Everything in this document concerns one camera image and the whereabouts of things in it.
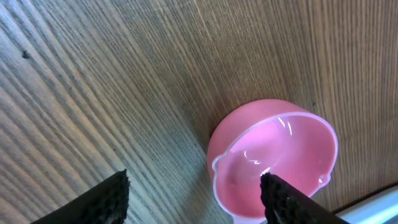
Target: wood grain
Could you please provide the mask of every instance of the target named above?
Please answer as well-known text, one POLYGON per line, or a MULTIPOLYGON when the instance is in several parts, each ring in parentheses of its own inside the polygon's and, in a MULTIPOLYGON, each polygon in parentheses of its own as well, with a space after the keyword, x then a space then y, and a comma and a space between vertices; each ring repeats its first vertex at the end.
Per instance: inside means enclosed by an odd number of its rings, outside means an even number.
POLYGON ((231 223, 211 132, 278 98, 336 129, 335 210, 398 181, 398 2, 0 1, 0 222, 28 223, 117 170, 128 223, 231 223))

